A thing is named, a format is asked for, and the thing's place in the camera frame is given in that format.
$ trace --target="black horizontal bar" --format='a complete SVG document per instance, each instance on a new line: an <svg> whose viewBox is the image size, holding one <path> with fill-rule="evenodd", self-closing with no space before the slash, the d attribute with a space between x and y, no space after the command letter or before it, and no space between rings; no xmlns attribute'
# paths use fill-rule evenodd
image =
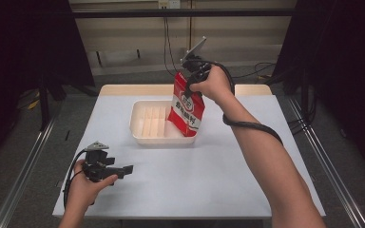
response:
<svg viewBox="0 0 365 228"><path fill-rule="evenodd" d="M316 16L318 10L295 9L131 9L131 10L74 10L50 12L50 15L74 18L129 17L245 17L245 16Z"/></svg>

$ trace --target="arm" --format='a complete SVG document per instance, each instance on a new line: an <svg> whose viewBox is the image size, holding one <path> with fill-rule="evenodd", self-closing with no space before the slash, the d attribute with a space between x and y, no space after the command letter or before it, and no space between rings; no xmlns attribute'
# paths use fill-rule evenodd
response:
<svg viewBox="0 0 365 228"><path fill-rule="evenodd" d="M213 66L208 79L191 85L215 101L231 121L259 121L230 91L224 72ZM309 189L289 154L273 136L257 129L232 127L243 157L271 205L274 227L325 227Z"/></svg>
<svg viewBox="0 0 365 228"><path fill-rule="evenodd" d="M83 162L84 160L79 160L75 163L75 174L82 171ZM59 227L81 227L88 206L96 200L101 190L117 179L117 175L113 175L100 182L92 182L86 178L84 172L77 174L70 185L67 208Z"/></svg>

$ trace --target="logo on bag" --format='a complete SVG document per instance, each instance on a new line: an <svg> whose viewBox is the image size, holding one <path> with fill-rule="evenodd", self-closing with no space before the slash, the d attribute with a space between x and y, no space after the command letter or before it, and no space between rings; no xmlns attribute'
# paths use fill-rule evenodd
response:
<svg viewBox="0 0 365 228"><path fill-rule="evenodd" d="M182 101L182 105L185 108L186 111L193 112L194 111L194 102L192 101L192 98L186 98L183 95L183 92L180 93L180 100Z"/></svg>

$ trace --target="hand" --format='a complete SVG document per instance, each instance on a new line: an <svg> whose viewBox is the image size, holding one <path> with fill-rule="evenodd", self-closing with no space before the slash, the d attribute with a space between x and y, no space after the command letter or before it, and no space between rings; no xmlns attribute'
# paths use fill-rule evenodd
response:
<svg viewBox="0 0 365 228"><path fill-rule="evenodd" d="M82 164L84 162L84 160L78 160L75 163L75 174L82 171ZM117 179L117 175L112 175L102 181L92 182L82 171L73 178L72 184L70 185L67 199L67 208L71 206L74 208L85 209L86 211L88 206L96 200L99 192Z"/></svg>
<svg viewBox="0 0 365 228"><path fill-rule="evenodd" d="M203 95L219 104L221 99L233 95L227 76L219 66L212 66L207 79L203 82L192 84L189 87L193 92Z"/></svg>

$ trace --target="red package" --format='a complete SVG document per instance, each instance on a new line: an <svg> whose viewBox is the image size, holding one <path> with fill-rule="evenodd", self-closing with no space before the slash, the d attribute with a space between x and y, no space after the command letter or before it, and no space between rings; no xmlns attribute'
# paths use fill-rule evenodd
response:
<svg viewBox="0 0 365 228"><path fill-rule="evenodd" d="M205 104L198 93L192 93L191 97L187 99L183 95L185 85L185 78L180 72L177 72L174 79L171 111L167 119L176 125L185 137L193 137L200 128Z"/></svg>

